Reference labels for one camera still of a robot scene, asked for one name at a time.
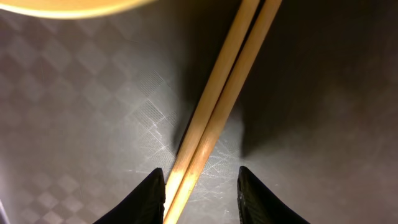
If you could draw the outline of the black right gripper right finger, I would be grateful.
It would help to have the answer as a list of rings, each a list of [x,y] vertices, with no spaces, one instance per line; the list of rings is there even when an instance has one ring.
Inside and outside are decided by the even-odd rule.
[[[237,191],[241,224],[308,224],[245,166],[239,168]]]

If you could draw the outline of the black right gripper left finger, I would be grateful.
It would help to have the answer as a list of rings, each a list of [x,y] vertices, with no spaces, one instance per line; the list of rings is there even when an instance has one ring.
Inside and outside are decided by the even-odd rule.
[[[94,224],[163,224],[164,203],[164,175],[161,168],[156,168]]]

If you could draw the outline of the wooden chopstick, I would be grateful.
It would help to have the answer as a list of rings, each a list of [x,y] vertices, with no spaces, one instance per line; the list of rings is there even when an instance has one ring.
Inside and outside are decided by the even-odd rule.
[[[281,0],[266,0],[263,4],[259,3],[172,205],[168,213],[164,214],[165,224],[177,223],[226,124],[281,3]]]
[[[241,1],[232,25],[229,28],[215,65],[180,144],[175,164],[167,180],[164,203],[165,215],[168,213],[180,183],[188,169],[188,165],[203,135],[258,5],[258,0]]]

